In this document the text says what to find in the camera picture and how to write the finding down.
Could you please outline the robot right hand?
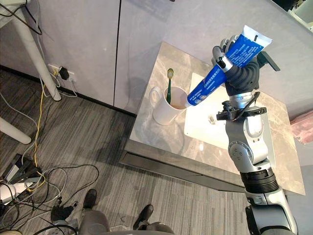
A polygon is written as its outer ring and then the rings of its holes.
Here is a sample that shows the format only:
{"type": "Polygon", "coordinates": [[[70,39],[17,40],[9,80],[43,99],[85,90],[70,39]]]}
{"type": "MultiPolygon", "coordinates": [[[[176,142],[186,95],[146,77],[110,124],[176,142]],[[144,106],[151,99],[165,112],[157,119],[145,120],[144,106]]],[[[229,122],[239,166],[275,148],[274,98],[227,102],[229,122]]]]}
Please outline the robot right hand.
{"type": "Polygon", "coordinates": [[[259,89],[260,66],[257,57],[244,67],[238,67],[226,57],[226,52],[232,48],[238,36],[233,35],[230,39],[223,39],[219,46],[212,49],[213,65],[218,65],[226,76],[225,88],[228,96],[248,93],[259,89]]]}

